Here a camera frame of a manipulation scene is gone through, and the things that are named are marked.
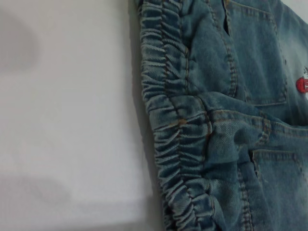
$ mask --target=stitching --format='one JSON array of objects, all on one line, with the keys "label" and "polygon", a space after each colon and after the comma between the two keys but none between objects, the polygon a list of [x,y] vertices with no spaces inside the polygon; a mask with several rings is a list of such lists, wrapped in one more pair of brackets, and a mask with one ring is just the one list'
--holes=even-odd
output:
[{"label": "stitching", "polygon": [[[283,55],[283,52],[282,52],[282,48],[281,48],[281,43],[280,43],[280,39],[279,39],[279,36],[278,36],[278,29],[277,29],[277,23],[276,23],[276,20],[274,19],[274,17],[271,18],[271,23],[273,24],[273,27],[274,27],[274,32],[275,32],[275,35],[276,35],[276,38],[277,38],[277,42],[278,42],[278,46],[279,46],[279,50],[280,50],[280,54],[282,56],[282,60],[285,60],[284,59],[284,55]],[[282,95],[284,97],[284,100],[287,99],[287,92],[288,92],[288,79],[287,77],[284,75],[284,86],[282,87]]]},{"label": "stitching", "polygon": [[242,173],[240,171],[240,169],[238,169],[238,181],[240,184],[240,191],[242,194],[242,200],[244,202],[243,204],[243,209],[242,209],[242,213],[243,213],[243,218],[244,218],[244,231],[253,231],[254,227],[252,224],[252,219],[251,219],[251,213],[250,213],[250,208],[249,208],[249,201],[248,201],[248,192],[246,189],[246,185],[245,182],[243,180],[242,177]]},{"label": "stitching", "polygon": [[255,150],[253,151],[254,154],[258,154],[256,156],[256,159],[262,159],[262,160],[273,160],[270,156],[266,157],[262,154],[266,154],[266,153],[272,153],[272,154],[284,154],[284,155],[288,155],[289,158],[280,158],[280,159],[275,159],[275,162],[278,161],[294,161],[294,163],[296,164],[299,172],[302,174],[302,177],[304,178],[305,183],[308,185],[308,179],[304,173],[304,168],[303,165],[300,163],[300,161],[297,158],[297,154],[293,153],[293,152],[288,152],[288,151],[278,151],[278,150],[266,150],[266,149],[260,149],[260,150]]},{"label": "stitching", "polygon": [[303,165],[299,162],[299,160],[297,159],[296,155],[294,155],[294,158],[293,158],[294,162],[296,163],[300,173],[302,174],[306,184],[308,185],[308,179],[304,173],[304,170],[303,170]]},{"label": "stitching", "polygon": [[259,179],[260,169],[259,169],[259,165],[257,163],[257,159],[256,159],[256,155],[255,154],[256,153],[254,153],[254,151],[249,151],[250,162],[253,163],[256,177]]},{"label": "stitching", "polygon": [[210,1],[209,0],[204,0],[204,1],[208,5],[208,7],[209,7],[209,9],[211,11],[211,15],[212,15],[212,19],[214,21],[215,27],[216,27],[217,31],[219,32],[219,34],[220,34],[220,38],[223,41],[223,44],[225,45],[225,49],[226,49],[226,52],[227,52],[228,64],[229,64],[229,70],[230,70],[230,74],[231,74],[230,89],[229,89],[229,94],[228,95],[230,97],[234,98],[235,93],[236,93],[236,87],[237,87],[237,71],[236,71],[234,59],[233,59],[233,56],[232,56],[232,52],[231,52],[229,46],[227,45],[226,40],[224,39],[224,37],[222,35],[221,28],[220,28],[219,23],[217,21],[215,12],[212,9]]},{"label": "stitching", "polygon": [[206,147],[208,146],[208,143],[209,143],[209,138],[210,138],[210,135],[212,134],[212,131],[213,131],[213,125],[211,123],[211,120],[207,114],[207,111],[205,109],[205,105],[203,104],[202,100],[198,97],[198,96],[194,96],[201,104],[203,110],[204,110],[204,116],[205,116],[205,119],[206,119],[206,124],[207,124],[207,134],[205,136],[205,146],[203,148],[203,161],[205,161],[205,156],[206,156]]},{"label": "stitching", "polygon": [[263,128],[262,128],[262,136],[260,137],[259,141],[256,143],[256,145],[259,144],[266,144],[269,142],[269,136],[271,134],[271,125],[270,121],[267,120],[267,117],[264,113],[260,113],[264,119],[262,120],[263,122]]},{"label": "stitching", "polygon": [[192,80],[190,80],[189,78],[187,79],[187,82],[190,83],[190,84],[192,84],[192,85],[198,90],[199,94],[204,92],[203,89],[200,89],[200,88],[199,88]]},{"label": "stitching", "polygon": [[211,196],[210,196],[210,199],[211,199],[211,202],[212,202],[211,204],[212,204],[212,211],[213,211],[213,214],[211,215],[211,219],[212,219],[213,223],[216,223],[214,218],[213,218],[213,215],[215,214],[215,210],[216,210],[215,209],[215,204],[214,204],[214,200],[213,200],[213,198]]},{"label": "stitching", "polygon": [[250,99],[249,96],[247,96],[246,99],[250,103],[253,103],[254,106],[268,106],[268,105],[276,105],[276,104],[285,103],[285,97],[284,96],[280,97],[278,99],[274,99],[274,100],[252,100],[252,99]]},{"label": "stitching", "polygon": [[[226,3],[225,3],[225,14],[226,14],[226,18],[227,18],[227,24],[228,24],[228,32],[229,32],[229,37],[231,39],[231,41],[234,43],[233,41],[233,38],[232,38],[232,34],[233,34],[233,31],[232,31],[232,26],[231,26],[231,15],[230,15],[230,11],[228,11],[228,5],[229,5],[229,0],[226,0]],[[238,81],[238,77],[237,77],[237,70],[235,68],[235,62],[233,61],[233,64],[234,64],[234,71],[236,73],[236,76],[234,77],[235,81],[234,81],[234,88],[233,88],[233,92],[232,92],[232,96],[234,97],[235,96],[235,93],[236,93],[236,87],[237,87],[237,81]]]},{"label": "stitching", "polygon": [[[180,9],[179,9],[179,12],[182,11],[183,9],[183,0],[180,0]],[[179,26],[180,26],[180,40],[183,41],[183,32],[182,32],[182,20],[179,19],[180,23],[179,23]],[[186,64],[185,64],[185,89],[186,89],[186,94],[188,94],[188,48],[185,47],[185,53],[184,53],[184,56],[185,56],[185,61],[186,61]]]},{"label": "stitching", "polygon": [[[254,120],[259,120],[259,121],[262,121],[264,119],[264,118],[261,118],[261,117],[255,116],[255,115],[250,115],[249,116],[249,115],[246,115],[246,114],[243,114],[243,113],[240,113],[240,112],[229,111],[229,110],[216,110],[216,111],[213,111],[213,114],[215,114],[215,115],[219,115],[219,114],[227,114],[227,115],[228,114],[236,114],[236,115],[240,115],[242,117],[246,117],[248,119],[254,119]],[[240,119],[237,119],[237,118],[222,118],[222,119],[214,120],[214,122],[224,121],[224,120],[240,120]],[[271,121],[271,124],[274,124],[274,125],[276,125],[278,127],[281,127],[281,128],[287,129],[287,130],[294,130],[294,131],[298,130],[298,131],[308,132],[308,129],[305,129],[305,128],[290,128],[290,127],[287,127],[287,126],[285,126],[283,124],[280,124],[278,122],[275,122],[275,121]]]},{"label": "stitching", "polygon": [[[217,122],[224,122],[224,121],[238,121],[238,119],[219,119],[219,120],[215,120],[214,123],[217,123]],[[248,124],[246,123],[247,125],[249,126],[252,126],[252,127],[255,127],[255,128],[263,128],[263,126],[258,126],[258,125],[254,125],[254,124]],[[289,133],[289,132],[283,132],[283,131],[279,131],[279,130],[275,130],[275,131],[272,131],[273,134],[275,133],[281,133],[281,134],[284,134],[284,135],[288,135],[288,136],[291,136],[291,137],[298,137],[298,138],[308,138],[308,135],[295,135],[295,134],[292,134],[292,133]]]},{"label": "stitching", "polygon": [[[168,92],[167,92],[167,88],[166,88],[166,82],[167,82],[167,61],[168,61],[168,57],[167,57],[167,52],[166,52],[166,49],[165,49],[165,44],[164,44],[164,38],[165,38],[165,35],[164,35],[164,32],[163,32],[163,30],[162,30],[162,28],[163,28],[163,10],[164,10],[164,3],[165,3],[165,0],[162,0],[162,3],[161,3],[161,5],[162,5],[162,9],[161,9],[161,24],[160,24],[160,27],[161,27],[161,34],[162,34],[162,40],[161,40],[161,42],[162,42],[162,44],[163,44],[163,48],[164,48],[164,51],[165,51],[165,81],[164,81],[164,90],[165,90],[165,94],[166,94],[166,96],[167,96],[167,98],[169,99],[169,101],[170,101],[170,103],[172,104],[172,106],[173,106],[173,108],[174,108],[174,110],[175,110],[175,112],[176,112],[176,114],[177,114],[177,117],[179,118],[180,116],[179,116],[179,112],[177,111],[177,109],[176,109],[176,107],[175,107],[175,105],[174,105],[174,103],[173,103],[173,101],[171,100],[171,98],[170,98],[170,96],[168,95]],[[188,190],[188,187],[187,187],[187,185],[185,184],[185,181],[183,180],[183,176],[182,176],[182,167],[181,167],[181,159],[180,159],[180,136],[181,136],[181,134],[182,134],[182,128],[181,128],[181,125],[180,124],[178,124],[178,131],[179,131],[179,134],[178,134],[178,146],[177,146],[177,150],[176,150],[176,153],[177,153],[177,158],[178,158],[178,161],[179,161],[179,175],[180,175],[180,178],[181,178],[181,180],[183,181],[183,186],[186,188],[186,193],[187,193],[187,195],[188,195],[188,197],[191,199],[191,201],[190,201],[190,204],[192,205],[192,210],[193,210],[193,213],[194,213],[194,220],[195,220],[195,224],[196,224],[196,226],[200,226],[199,224],[198,224],[198,220],[197,220],[197,217],[196,217],[196,209],[195,209],[195,205],[193,204],[193,202],[192,202],[192,196],[190,195],[190,193],[189,193],[189,190]]]},{"label": "stitching", "polygon": [[243,8],[240,8],[238,6],[233,7],[233,9],[236,10],[237,12],[245,14],[248,17],[254,17],[254,18],[257,18],[258,20],[264,20],[264,21],[271,22],[271,15],[269,13],[264,13],[264,12],[247,12]]},{"label": "stitching", "polygon": [[263,184],[262,184],[262,178],[263,178],[263,175],[261,173],[261,170],[260,170],[260,165],[258,163],[258,158],[254,158],[254,162],[256,164],[256,174],[257,174],[257,178],[259,180],[259,183],[260,183],[260,186],[262,187]]},{"label": "stitching", "polygon": [[153,130],[153,132],[158,132],[158,131],[164,130],[164,129],[166,129],[166,128],[173,128],[173,127],[177,126],[178,124],[181,124],[181,123],[184,124],[184,121],[186,121],[185,124],[188,124],[189,122],[191,122],[192,120],[198,118],[198,117],[201,116],[201,115],[204,115],[204,112],[199,113],[199,114],[197,114],[197,115],[194,115],[194,116],[192,116],[192,117],[190,117],[190,118],[188,118],[188,119],[178,119],[178,121],[175,122],[175,123],[171,123],[171,124],[168,124],[168,125],[163,125],[163,126],[161,126],[161,127],[155,128],[155,129]]},{"label": "stitching", "polygon": [[257,8],[251,7],[251,6],[246,6],[246,5],[234,2],[232,0],[228,0],[228,2],[231,2],[232,4],[237,5],[238,7],[248,8],[248,9],[259,11],[259,12],[262,12],[262,13],[265,13],[265,14],[271,14],[271,12],[263,11],[263,10],[260,10],[260,9],[257,9]]}]

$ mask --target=jeans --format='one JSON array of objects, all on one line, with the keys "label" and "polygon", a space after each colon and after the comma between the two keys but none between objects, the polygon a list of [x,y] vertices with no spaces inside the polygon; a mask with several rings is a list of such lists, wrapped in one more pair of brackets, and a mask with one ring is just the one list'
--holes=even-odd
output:
[{"label": "jeans", "polygon": [[166,230],[308,230],[308,25],[280,0],[136,2]]}]

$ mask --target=red embroidered logo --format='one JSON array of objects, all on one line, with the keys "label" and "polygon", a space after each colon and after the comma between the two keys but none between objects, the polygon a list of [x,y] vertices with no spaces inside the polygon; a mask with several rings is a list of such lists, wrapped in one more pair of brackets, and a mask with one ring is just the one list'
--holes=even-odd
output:
[{"label": "red embroidered logo", "polygon": [[[308,68],[304,68],[304,74],[308,75]],[[305,79],[303,76],[296,81],[296,88],[300,93],[308,92],[308,79]]]}]

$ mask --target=pocket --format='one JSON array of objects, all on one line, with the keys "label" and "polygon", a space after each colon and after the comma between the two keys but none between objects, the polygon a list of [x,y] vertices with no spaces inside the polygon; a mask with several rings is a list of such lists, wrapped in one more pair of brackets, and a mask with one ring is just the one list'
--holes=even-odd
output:
[{"label": "pocket", "polygon": [[308,185],[305,168],[296,153],[274,150],[251,152],[255,171],[267,201],[275,230],[288,229],[286,218],[307,219]]},{"label": "pocket", "polygon": [[245,100],[256,106],[286,102],[285,63],[267,1],[239,1],[258,9],[227,2],[227,24],[243,75]]}]

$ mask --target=white surface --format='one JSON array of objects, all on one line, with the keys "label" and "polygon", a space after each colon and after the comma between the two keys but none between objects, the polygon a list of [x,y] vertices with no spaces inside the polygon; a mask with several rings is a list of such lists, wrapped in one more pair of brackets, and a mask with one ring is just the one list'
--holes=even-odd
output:
[{"label": "white surface", "polygon": [[162,230],[137,26],[132,0],[0,0],[1,231]]}]

